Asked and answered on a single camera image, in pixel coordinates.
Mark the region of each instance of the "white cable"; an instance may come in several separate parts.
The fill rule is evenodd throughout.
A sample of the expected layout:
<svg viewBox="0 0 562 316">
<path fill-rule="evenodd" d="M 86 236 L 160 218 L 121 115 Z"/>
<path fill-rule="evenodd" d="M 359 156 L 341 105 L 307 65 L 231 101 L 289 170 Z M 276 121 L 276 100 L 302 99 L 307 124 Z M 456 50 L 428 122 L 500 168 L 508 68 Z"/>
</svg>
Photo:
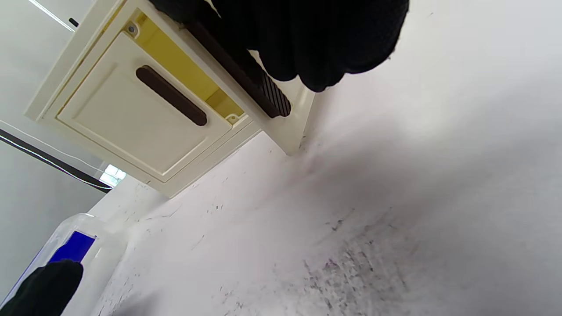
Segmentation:
<svg viewBox="0 0 562 316">
<path fill-rule="evenodd" d="M 53 12 L 47 10 L 47 8 L 42 6 L 39 2 L 37 2 L 35 0 L 28 0 L 28 1 L 31 2 L 34 6 L 36 6 L 39 10 L 43 11 L 45 14 L 50 16 L 53 20 L 57 21 L 60 25 L 64 26 L 67 30 L 69 30 L 71 32 L 74 32 L 74 30 L 70 26 L 68 26 L 61 19 L 59 19 L 56 15 L 54 15 Z"/>
<path fill-rule="evenodd" d="M 7 122 L 5 122 L 5 121 L 3 121 L 3 120 L 0 120 L 0 123 L 4 123 L 4 124 L 8 125 L 9 127 L 15 129 L 16 131 L 22 133 L 23 135 L 26 135 L 27 137 L 30 137 L 30 138 L 32 138 L 32 139 L 34 139 L 34 140 L 40 142 L 41 144 L 43 144 L 43 145 L 45 145 L 45 146 L 48 146 L 48 147 L 50 147 L 50 148 L 52 148 L 52 149 L 54 149 L 54 150 L 60 152 L 61 154 L 65 155 L 65 156 L 67 156 L 67 157 L 70 157 L 70 158 L 72 158 L 72 159 L 76 159 L 76 160 L 82 162 L 83 164 L 85 164 L 86 166 L 88 166 L 88 167 L 90 167 L 90 168 L 93 168 L 93 169 L 95 169 L 95 170 L 98 170 L 98 171 L 100 171 L 101 173 L 105 173 L 105 171 L 103 171 L 103 170 L 101 170 L 101 169 L 99 169 L 99 168 L 96 168 L 96 167 L 92 166 L 91 164 L 85 162 L 84 160 L 82 160 L 82 159 L 80 159 L 80 158 L 78 158 L 78 157 L 75 157 L 75 156 L 73 156 L 73 155 L 69 155 L 69 154 L 67 154 L 67 153 L 65 153 L 65 152 L 63 152 L 63 151 L 61 151 L 61 150 L 58 150 L 58 149 L 54 148 L 53 146 L 51 146 L 51 145 L 49 145 L 49 144 L 43 142 L 41 139 L 27 134 L 27 133 L 24 132 L 23 130 L 21 130 L 21 129 L 15 127 L 15 126 L 13 126 L 13 125 L 10 124 L 10 123 L 7 123 Z"/>
<path fill-rule="evenodd" d="M 88 182 L 88 181 L 86 181 L 86 180 L 82 180 L 82 179 L 78 178 L 77 176 L 71 174 L 70 172 L 66 171 L 63 167 L 61 167 L 61 166 L 55 164 L 54 162 L 52 162 L 51 160 L 48 160 L 47 158 L 41 156 L 40 154 L 38 154 L 38 153 L 36 153 L 36 152 L 33 152 L 33 151 L 31 151 L 31 150 L 29 150 L 29 149 L 27 149 L 27 148 L 25 148 L 25 147 L 21 147 L 20 145 L 14 143 L 13 141 L 10 141 L 9 139 L 7 139 L 6 137 L 4 137 L 4 136 L 2 136 L 2 135 L 0 135 L 0 138 L 4 139 L 5 141 L 9 142 L 10 144 L 16 146 L 16 147 L 19 148 L 19 149 L 25 150 L 26 152 L 28 152 L 28 153 L 30 153 L 30 154 L 33 154 L 33 155 L 35 155 L 35 156 L 37 156 L 37 157 L 43 159 L 44 161 L 46 161 L 46 162 L 52 164 L 53 166 L 59 168 L 62 172 L 64 172 L 64 173 L 68 174 L 69 176 L 75 178 L 76 180 L 79 180 L 79 181 L 81 181 L 81 182 L 83 182 L 83 183 L 89 184 L 89 185 L 91 185 L 91 186 L 93 186 L 93 187 L 100 188 L 100 189 L 107 189 L 107 190 L 113 189 L 112 187 L 102 187 L 102 186 L 98 186 L 98 185 L 96 185 L 96 184 L 90 183 L 90 182 Z"/>
</svg>

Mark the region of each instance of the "white surface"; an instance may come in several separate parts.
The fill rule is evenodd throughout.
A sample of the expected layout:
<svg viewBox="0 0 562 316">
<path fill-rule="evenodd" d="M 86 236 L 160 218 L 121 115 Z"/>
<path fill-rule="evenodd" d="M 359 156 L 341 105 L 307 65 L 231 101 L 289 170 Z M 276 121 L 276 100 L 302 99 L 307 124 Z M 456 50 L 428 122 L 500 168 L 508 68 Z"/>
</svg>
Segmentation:
<svg viewBox="0 0 562 316">
<path fill-rule="evenodd" d="M 0 119 L 93 166 L 100 166 L 102 160 L 99 158 L 24 116 L 33 94 L 55 64 L 72 32 L 28 1 L 6 1 L 0 16 Z M 96 173 L 8 126 L 0 124 L 0 128 L 87 174 Z"/>
<path fill-rule="evenodd" d="M 37 2 L 64 21 L 66 25 L 75 29 L 69 22 L 69 18 L 72 17 L 80 24 L 95 0 L 37 0 Z"/>
<path fill-rule="evenodd" d="M 105 194 L 0 142 L 0 301 L 66 218 Z"/>
<path fill-rule="evenodd" d="M 413 2 L 295 157 L 262 133 L 173 200 L 128 182 L 93 315 L 559 315 L 561 6 Z"/>
</svg>

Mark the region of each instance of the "drawer handle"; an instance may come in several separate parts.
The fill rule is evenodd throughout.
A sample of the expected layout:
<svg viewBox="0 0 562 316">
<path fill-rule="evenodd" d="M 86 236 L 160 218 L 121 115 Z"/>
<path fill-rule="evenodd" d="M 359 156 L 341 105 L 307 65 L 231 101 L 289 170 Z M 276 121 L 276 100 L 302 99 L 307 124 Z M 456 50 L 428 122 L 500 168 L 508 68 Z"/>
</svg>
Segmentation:
<svg viewBox="0 0 562 316">
<path fill-rule="evenodd" d="M 169 102 L 195 124 L 198 126 L 207 124 L 207 114 L 174 88 L 173 85 L 159 75 L 153 68 L 148 65 L 139 67 L 136 71 L 136 75 L 140 81 L 154 92 L 158 93 L 159 96 Z"/>
</svg>

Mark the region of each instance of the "window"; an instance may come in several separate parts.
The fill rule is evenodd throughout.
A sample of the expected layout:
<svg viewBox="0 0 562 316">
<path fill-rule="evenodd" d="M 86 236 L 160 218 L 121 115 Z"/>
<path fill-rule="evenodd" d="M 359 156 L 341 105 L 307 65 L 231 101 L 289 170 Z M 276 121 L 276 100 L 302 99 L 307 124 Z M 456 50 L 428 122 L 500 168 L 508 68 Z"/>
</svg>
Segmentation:
<svg viewBox="0 0 562 316">
<path fill-rule="evenodd" d="M 119 182 L 121 182 L 121 180 L 125 179 L 126 175 L 126 173 L 119 170 L 116 166 L 108 165 L 99 180 L 114 188 L 119 184 Z"/>
</svg>

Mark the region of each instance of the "blue label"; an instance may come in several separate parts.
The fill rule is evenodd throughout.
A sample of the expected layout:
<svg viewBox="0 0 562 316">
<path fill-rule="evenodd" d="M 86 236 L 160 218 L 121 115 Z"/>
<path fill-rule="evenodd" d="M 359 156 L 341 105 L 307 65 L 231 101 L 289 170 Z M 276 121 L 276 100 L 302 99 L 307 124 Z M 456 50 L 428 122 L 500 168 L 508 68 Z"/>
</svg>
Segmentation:
<svg viewBox="0 0 562 316">
<path fill-rule="evenodd" d="M 90 236 L 80 232 L 74 232 L 68 241 L 55 251 L 48 263 L 63 260 L 81 262 L 88 250 L 90 250 L 90 247 L 94 244 L 94 241 L 95 239 Z"/>
</svg>

